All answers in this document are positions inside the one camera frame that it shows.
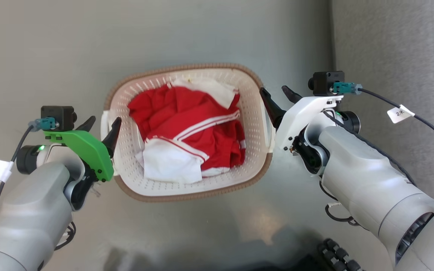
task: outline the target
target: laundry basket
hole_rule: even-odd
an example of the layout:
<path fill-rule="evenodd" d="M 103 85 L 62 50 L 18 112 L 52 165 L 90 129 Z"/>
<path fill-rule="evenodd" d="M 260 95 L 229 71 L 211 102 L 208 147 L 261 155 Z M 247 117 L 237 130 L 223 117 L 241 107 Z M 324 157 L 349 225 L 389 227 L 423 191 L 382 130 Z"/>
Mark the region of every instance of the laundry basket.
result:
<path fill-rule="evenodd" d="M 193 184 L 159 182 L 143 178 L 143 167 L 136 153 L 143 149 L 138 127 L 129 117 L 128 103 L 142 91 L 172 82 L 176 78 L 213 78 L 239 89 L 240 121 L 246 135 L 246 159 L 243 165 Z M 129 196 L 144 202 L 167 202 L 205 198 L 232 192 L 255 184 L 270 165 L 275 129 L 272 127 L 259 94 L 262 82 L 250 69 L 238 64 L 195 64 L 167 67 L 138 73 L 119 82 L 108 95 L 101 120 L 102 139 L 117 117 L 122 127 L 113 157 L 115 180 Z"/>

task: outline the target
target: clothing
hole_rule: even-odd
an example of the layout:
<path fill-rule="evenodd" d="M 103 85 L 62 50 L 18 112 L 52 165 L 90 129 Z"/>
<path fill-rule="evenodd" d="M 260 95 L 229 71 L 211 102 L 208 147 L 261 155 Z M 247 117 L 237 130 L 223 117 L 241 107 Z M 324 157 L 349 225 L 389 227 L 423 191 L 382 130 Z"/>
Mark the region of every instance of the clothing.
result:
<path fill-rule="evenodd" d="M 128 108 L 145 141 L 137 154 L 145 178 L 188 184 L 242 164 L 239 98 L 234 87 L 201 78 L 177 79 L 136 96 Z"/>

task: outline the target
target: green bracket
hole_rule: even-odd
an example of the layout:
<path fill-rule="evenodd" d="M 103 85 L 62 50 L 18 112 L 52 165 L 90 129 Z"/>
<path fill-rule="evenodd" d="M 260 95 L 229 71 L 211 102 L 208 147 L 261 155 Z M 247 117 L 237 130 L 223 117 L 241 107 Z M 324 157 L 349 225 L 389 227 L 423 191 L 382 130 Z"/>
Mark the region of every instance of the green bracket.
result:
<path fill-rule="evenodd" d="M 54 132 L 43 131 L 46 139 L 54 143 L 65 144 L 74 151 L 101 181 L 110 181 L 113 177 L 113 165 L 107 147 L 86 131 Z"/>

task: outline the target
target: red fabric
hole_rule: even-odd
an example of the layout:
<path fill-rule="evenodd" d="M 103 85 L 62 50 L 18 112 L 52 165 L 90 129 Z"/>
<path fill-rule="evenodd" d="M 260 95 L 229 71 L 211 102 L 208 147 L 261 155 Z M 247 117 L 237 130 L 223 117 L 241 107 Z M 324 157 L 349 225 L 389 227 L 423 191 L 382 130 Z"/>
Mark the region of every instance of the red fabric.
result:
<path fill-rule="evenodd" d="M 128 108 L 143 139 L 178 140 L 203 151 L 210 158 L 202 164 L 202 170 L 232 168 L 245 159 L 245 149 L 240 144 L 245 139 L 244 132 L 236 120 L 239 98 L 236 94 L 226 109 L 207 93 L 163 85 L 137 95 Z M 224 123 L 215 125 L 214 119 Z M 191 129 L 182 134 L 189 127 L 199 128 L 208 123 L 211 127 L 203 131 Z"/>

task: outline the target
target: basket rim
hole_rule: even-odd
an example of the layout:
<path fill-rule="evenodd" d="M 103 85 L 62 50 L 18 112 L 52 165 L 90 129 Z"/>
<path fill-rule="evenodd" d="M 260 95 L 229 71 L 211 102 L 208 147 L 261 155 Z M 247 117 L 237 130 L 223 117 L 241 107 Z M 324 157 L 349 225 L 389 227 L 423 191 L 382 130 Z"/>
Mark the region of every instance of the basket rim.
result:
<path fill-rule="evenodd" d="M 170 67 L 164 67 L 161 69 L 155 69 L 150 70 L 148 72 L 140 72 L 136 73 L 134 75 L 128 76 L 121 81 L 119 81 L 108 93 L 107 99 L 105 100 L 104 104 L 104 110 L 110 110 L 110 106 L 112 104 L 113 97 L 115 96 L 116 92 L 124 85 L 127 84 L 129 81 L 140 79 L 143 77 L 148 77 L 152 75 L 162 74 L 162 73 L 168 73 L 168 72 L 179 72 L 183 70 L 189 70 L 189 69 L 237 69 L 241 72 L 246 73 L 249 75 L 254 82 L 257 84 L 259 88 L 263 87 L 263 83 L 259 76 L 255 74 L 251 69 L 244 65 L 235 64 L 235 63 L 203 63 L 203 64 L 187 64 L 187 65 L 176 65 L 176 66 L 170 66 Z M 183 194 L 183 195 L 171 195 L 171 196 L 145 196 L 142 194 L 139 194 L 133 190 L 131 190 L 126 183 L 123 181 L 122 177 L 120 175 L 116 175 L 114 177 L 114 180 L 118 184 L 121 190 L 125 192 L 128 196 L 132 197 L 133 199 L 137 199 L 138 201 L 142 202 L 174 202 L 174 201 L 187 201 L 191 199 L 201 199 L 201 198 L 207 198 L 212 196 L 217 196 L 229 192 L 233 192 L 239 189 L 243 189 L 245 187 L 249 187 L 255 183 L 257 183 L 267 172 L 270 166 L 270 162 L 272 160 L 272 153 L 268 153 L 266 156 L 266 159 L 264 161 L 264 164 L 262 165 L 262 168 L 260 171 L 251 179 L 238 183 L 229 187 L 224 187 L 220 189 L 213 189 L 205 192 L 198 192 L 198 193 L 191 193 L 191 194 Z"/>

